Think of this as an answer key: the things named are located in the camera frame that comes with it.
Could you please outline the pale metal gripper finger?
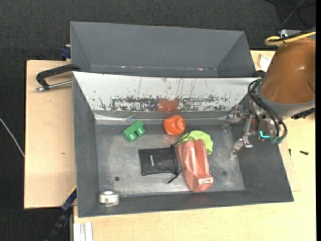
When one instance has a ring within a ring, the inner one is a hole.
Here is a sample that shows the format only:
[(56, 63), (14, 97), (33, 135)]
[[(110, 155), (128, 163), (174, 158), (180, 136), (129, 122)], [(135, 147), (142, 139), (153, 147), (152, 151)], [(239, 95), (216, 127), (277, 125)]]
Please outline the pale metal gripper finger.
[(237, 158), (238, 154), (242, 149), (251, 149), (253, 145), (249, 142), (247, 138), (238, 139), (229, 152), (229, 160), (234, 160)]
[(243, 105), (233, 106), (223, 118), (222, 130), (227, 132), (232, 128), (232, 125), (242, 124), (250, 117), (249, 111), (245, 110)]

